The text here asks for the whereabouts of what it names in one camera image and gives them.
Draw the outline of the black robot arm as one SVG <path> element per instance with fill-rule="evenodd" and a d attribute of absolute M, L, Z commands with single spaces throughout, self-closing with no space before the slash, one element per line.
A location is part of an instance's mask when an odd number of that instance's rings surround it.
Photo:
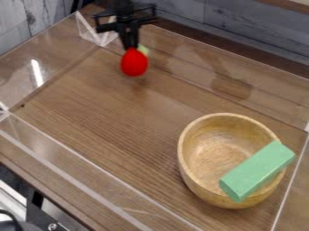
<path fill-rule="evenodd" d="M 157 5 L 136 3 L 133 0 L 116 0 L 93 18 L 98 33 L 117 32 L 125 50 L 138 48 L 140 30 L 157 20 Z"/>

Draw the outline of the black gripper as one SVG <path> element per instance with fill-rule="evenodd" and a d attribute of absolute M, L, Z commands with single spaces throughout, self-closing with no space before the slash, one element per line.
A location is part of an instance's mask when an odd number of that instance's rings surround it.
<path fill-rule="evenodd" d="M 137 13 L 145 10 L 150 10 L 152 14 L 138 17 Z M 117 20 L 113 23 L 101 23 L 101 19 L 110 16 L 116 16 Z M 96 14 L 93 18 L 98 33 L 116 32 L 120 27 L 118 34 L 125 50 L 130 46 L 137 49 L 140 46 L 140 27 L 156 21 L 157 5 L 145 3 L 129 3 L 126 6 L 116 5 L 104 10 L 102 13 Z M 130 31 L 122 24 L 130 25 Z"/>

